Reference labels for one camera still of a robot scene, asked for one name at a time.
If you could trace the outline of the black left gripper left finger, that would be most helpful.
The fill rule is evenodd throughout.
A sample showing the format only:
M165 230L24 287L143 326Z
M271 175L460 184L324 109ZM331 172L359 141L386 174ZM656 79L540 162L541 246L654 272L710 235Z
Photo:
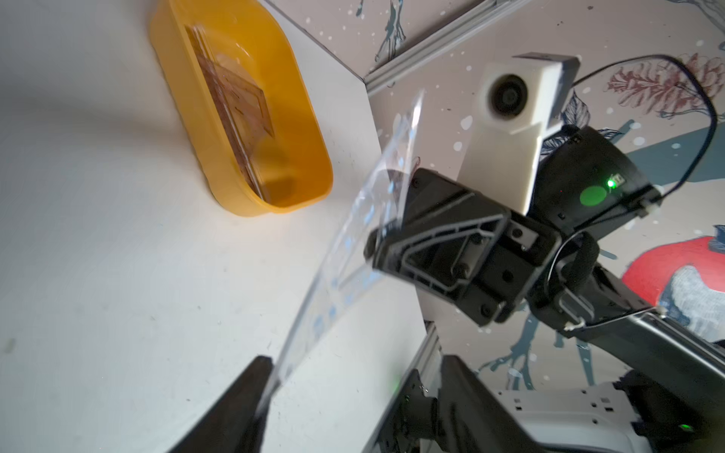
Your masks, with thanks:
M257 413L273 361L256 357L173 452L259 453L268 412Z

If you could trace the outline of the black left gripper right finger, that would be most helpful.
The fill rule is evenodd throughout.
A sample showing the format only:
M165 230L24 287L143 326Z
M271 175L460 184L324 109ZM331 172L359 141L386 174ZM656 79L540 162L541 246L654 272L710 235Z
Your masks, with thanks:
M446 452L542 452L497 398L457 356L441 363L438 443Z

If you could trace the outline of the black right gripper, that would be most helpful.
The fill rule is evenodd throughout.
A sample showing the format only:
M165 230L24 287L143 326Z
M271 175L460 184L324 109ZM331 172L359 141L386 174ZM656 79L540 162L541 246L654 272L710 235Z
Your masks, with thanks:
M454 305L477 326L509 319L562 245L561 233L436 171L413 173L403 220L374 228L364 258Z

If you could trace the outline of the clear triangle set square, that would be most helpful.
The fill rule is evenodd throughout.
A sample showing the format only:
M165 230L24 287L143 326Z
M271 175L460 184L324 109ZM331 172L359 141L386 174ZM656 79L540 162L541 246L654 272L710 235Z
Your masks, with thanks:
M372 264L376 248L402 227L413 177L413 151L425 92L401 115L379 160L334 235L274 365L257 413L307 359L349 308L383 278Z

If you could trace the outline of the yellow plastic storage box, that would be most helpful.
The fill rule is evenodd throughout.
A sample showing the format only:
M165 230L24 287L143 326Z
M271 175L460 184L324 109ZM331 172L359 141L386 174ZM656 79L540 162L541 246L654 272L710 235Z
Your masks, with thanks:
M160 1L149 38L216 201L254 217L326 198L332 162L294 51L258 1Z

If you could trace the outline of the pink triangle set square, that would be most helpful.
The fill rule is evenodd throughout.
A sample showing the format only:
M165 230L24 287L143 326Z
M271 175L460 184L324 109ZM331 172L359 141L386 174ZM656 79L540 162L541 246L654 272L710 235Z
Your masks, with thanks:
M275 137L264 91L244 70L234 71L217 62L215 64L222 77L228 101L232 103L232 114L247 154L254 155L259 152L259 146L265 140Z

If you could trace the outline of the pink long stencil ruler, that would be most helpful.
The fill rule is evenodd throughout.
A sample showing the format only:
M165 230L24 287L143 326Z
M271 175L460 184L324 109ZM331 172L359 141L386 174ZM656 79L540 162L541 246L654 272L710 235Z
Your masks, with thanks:
M222 77L217 72L213 55L205 43L203 31L196 26L186 26L186 32L189 36L192 48L194 49L194 54L196 55L201 72L204 75L211 97L213 98L213 102L223 128L227 134L231 150L234 154L240 172L243 174L247 184L256 196L265 200L264 191L262 190L256 171L249 161L247 149L245 149L245 143L240 130L235 123L232 114L232 103L228 101Z

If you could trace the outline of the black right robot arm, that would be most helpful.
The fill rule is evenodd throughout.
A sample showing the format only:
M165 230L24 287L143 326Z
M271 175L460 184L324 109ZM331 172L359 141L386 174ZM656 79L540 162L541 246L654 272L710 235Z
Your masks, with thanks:
M721 452L724 236L666 243L620 274L600 241L664 196L602 131L568 126L515 213L432 171L413 177L400 226L372 232L375 270L449 302L474 323L527 305L532 324L625 364L566 391L490 391L453 355L436 396L413 370L374 438L381 452Z

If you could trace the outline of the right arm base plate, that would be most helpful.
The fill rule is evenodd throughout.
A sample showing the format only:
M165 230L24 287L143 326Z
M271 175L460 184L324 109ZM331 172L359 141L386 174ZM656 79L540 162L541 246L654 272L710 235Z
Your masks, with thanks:
M445 433L438 399L430 396L417 369L398 387L366 452L444 452Z

